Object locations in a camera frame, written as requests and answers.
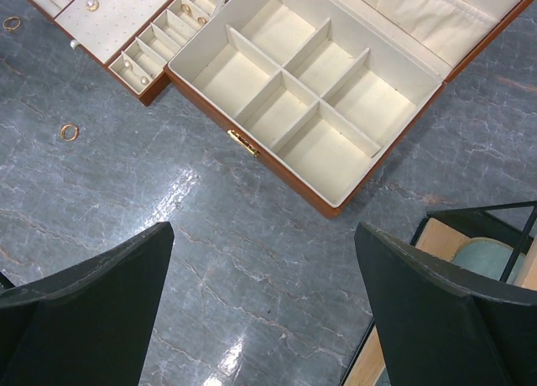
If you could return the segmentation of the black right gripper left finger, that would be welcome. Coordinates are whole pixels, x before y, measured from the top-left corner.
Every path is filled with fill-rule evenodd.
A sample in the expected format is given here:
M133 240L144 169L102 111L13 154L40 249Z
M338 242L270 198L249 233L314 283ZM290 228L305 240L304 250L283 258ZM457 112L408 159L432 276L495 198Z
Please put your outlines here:
M3 385L136 385L174 232L158 222L105 253L24 285L1 278Z

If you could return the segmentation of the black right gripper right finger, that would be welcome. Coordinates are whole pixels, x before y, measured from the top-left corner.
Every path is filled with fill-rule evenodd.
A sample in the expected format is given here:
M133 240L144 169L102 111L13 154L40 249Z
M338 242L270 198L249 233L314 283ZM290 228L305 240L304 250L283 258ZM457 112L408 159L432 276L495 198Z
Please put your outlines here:
M536 293L361 222L357 261L393 385L534 385Z

